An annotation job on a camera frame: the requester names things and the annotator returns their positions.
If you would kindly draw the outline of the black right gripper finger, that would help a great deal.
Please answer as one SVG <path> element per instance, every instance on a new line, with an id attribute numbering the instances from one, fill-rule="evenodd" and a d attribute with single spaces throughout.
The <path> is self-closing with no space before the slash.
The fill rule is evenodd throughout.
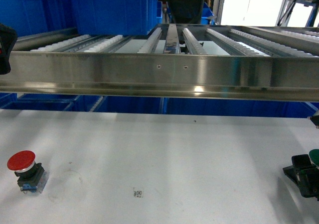
<path id="1" fill-rule="evenodd" d="M 304 198 L 319 197 L 319 170 L 308 154 L 292 156 L 292 165 L 283 173 L 298 187 Z"/>

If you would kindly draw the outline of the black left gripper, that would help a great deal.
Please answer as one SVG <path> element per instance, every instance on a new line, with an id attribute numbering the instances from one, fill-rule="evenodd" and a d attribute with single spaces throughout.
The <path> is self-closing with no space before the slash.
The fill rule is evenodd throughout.
<path id="1" fill-rule="evenodd" d="M 8 74 L 11 71 L 9 64 L 10 53 L 17 41 L 17 32 L 4 24 L 0 24 L 0 73 Z"/>

